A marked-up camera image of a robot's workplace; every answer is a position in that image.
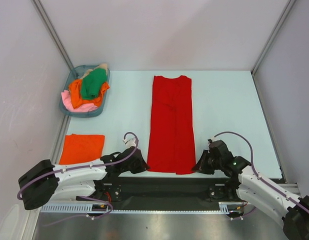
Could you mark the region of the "red t shirt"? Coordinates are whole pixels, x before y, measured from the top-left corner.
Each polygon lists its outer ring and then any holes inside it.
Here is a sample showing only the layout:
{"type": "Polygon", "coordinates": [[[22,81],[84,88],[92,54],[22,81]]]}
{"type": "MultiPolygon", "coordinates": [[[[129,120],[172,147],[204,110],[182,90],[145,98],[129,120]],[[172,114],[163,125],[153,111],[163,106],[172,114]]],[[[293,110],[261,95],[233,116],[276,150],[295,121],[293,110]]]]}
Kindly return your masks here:
{"type": "Polygon", "coordinates": [[[192,174],[196,164],[192,80],[155,76],[147,164],[151,172],[192,174]]]}

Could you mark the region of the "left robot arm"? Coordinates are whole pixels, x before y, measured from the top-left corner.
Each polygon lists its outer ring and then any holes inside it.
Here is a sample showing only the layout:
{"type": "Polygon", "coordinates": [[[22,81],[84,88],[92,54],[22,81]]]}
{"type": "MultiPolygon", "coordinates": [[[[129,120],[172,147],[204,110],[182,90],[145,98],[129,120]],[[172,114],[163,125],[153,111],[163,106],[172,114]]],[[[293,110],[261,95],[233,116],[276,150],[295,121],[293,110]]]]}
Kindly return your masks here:
{"type": "Polygon", "coordinates": [[[138,174],[150,167],[136,147],[114,152],[93,161],[75,164],[52,164],[49,159],[40,161],[18,179],[17,199],[26,210],[34,210],[49,201],[58,200],[111,200],[109,187],[104,180],[120,174],[138,174]]]}

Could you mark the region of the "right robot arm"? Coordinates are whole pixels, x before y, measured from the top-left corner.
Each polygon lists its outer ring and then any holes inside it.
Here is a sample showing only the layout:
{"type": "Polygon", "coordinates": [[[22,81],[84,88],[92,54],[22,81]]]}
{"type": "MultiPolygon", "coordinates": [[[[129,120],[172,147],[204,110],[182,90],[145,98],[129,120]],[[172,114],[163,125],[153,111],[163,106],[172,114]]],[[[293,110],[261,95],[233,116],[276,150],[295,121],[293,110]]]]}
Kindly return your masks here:
{"type": "Polygon", "coordinates": [[[251,203],[272,218],[290,240],[309,240],[309,196],[301,197],[257,172],[242,156],[233,156],[222,140],[209,141],[208,149],[192,171],[212,175],[216,170],[229,177],[225,195],[231,201],[251,203]]]}

